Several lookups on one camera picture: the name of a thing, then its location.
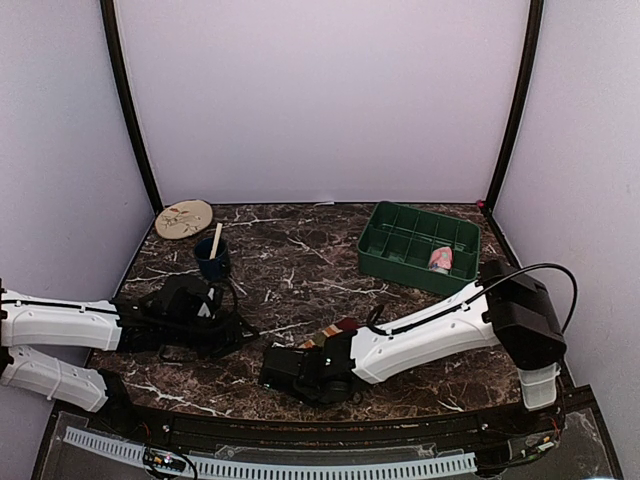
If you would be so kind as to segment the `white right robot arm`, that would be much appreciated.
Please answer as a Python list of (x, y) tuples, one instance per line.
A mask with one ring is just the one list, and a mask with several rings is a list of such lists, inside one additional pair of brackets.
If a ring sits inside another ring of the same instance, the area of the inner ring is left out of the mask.
[(520, 382), (522, 403), (511, 410), (510, 424), (530, 434), (557, 401), (569, 325), (559, 321), (546, 285), (533, 277), (538, 270), (573, 275), (549, 262), (520, 269), (500, 260), (483, 263), (476, 281), (413, 314), (378, 325), (384, 308), (377, 306), (364, 326), (331, 335), (321, 346), (269, 347), (258, 382), (310, 406), (331, 405), (415, 367), (500, 345)]

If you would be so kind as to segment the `pink patterned sock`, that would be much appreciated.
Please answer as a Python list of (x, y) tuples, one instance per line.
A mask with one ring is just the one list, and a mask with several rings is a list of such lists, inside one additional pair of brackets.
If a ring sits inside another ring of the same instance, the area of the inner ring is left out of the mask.
[(453, 267), (453, 252), (448, 246), (436, 248), (430, 256), (428, 268), (432, 271), (448, 274)]

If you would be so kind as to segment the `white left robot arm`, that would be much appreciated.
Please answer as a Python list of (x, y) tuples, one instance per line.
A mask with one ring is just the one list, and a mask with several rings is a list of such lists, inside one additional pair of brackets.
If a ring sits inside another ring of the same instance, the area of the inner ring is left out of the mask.
[(141, 427), (120, 376), (85, 369), (40, 352), (42, 346), (76, 346), (104, 352), (187, 349), (217, 360), (257, 339), (240, 314), (234, 287), (173, 276), (137, 299), (72, 302), (1, 292), (1, 383), (101, 412), (120, 436)]

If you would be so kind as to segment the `beige striped sock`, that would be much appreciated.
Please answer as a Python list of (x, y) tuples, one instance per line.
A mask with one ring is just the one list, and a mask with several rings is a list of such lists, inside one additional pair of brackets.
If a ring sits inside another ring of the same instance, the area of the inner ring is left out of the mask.
[(355, 319), (345, 317), (342, 320), (333, 323), (323, 330), (315, 333), (310, 339), (300, 344), (299, 348), (310, 349), (313, 347), (322, 347), (328, 338), (343, 332), (357, 330), (359, 327), (360, 325)]

